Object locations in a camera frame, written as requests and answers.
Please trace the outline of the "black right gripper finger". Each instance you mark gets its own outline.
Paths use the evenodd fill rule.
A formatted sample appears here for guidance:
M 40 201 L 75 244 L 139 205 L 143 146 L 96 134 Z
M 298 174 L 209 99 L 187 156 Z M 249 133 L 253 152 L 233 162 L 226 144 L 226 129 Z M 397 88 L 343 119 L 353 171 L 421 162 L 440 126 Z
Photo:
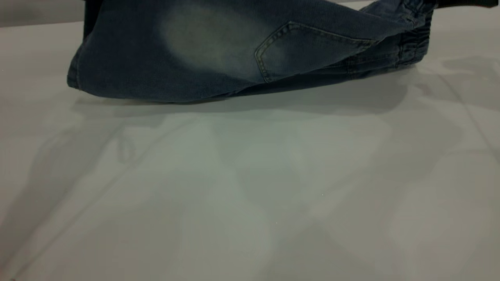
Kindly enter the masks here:
M 482 7 L 489 9 L 498 5 L 498 0 L 436 0 L 437 9 L 449 7 Z

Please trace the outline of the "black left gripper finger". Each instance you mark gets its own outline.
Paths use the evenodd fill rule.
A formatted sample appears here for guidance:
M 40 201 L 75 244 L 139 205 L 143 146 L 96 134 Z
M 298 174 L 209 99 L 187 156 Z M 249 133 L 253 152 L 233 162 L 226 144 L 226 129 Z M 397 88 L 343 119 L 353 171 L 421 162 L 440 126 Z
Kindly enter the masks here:
M 95 27 L 103 0 L 84 0 L 84 3 L 83 39 L 86 39 Z

